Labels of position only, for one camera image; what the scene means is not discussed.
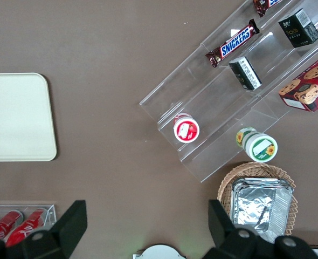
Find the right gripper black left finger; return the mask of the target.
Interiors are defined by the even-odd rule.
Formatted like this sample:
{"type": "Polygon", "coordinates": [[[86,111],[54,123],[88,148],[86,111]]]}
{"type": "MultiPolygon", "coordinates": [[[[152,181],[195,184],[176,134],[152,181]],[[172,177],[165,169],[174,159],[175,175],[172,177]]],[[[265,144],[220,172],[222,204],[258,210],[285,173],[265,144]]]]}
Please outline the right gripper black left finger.
{"type": "Polygon", "coordinates": [[[51,229],[34,232],[11,247],[0,240],[0,258],[70,258],[86,229],[86,201],[76,200],[51,229]]]}

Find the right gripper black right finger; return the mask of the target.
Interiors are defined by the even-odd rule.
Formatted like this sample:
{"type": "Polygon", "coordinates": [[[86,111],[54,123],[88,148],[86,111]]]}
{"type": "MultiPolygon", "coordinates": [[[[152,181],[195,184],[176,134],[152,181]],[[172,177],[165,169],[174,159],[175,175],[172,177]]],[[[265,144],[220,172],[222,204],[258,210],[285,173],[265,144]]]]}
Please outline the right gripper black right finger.
{"type": "Polygon", "coordinates": [[[209,200],[208,226],[215,246],[204,258],[318,258],[308,243],[295,236],[265,241],[246,228],[236,228],[219,200],[209,200]]]}

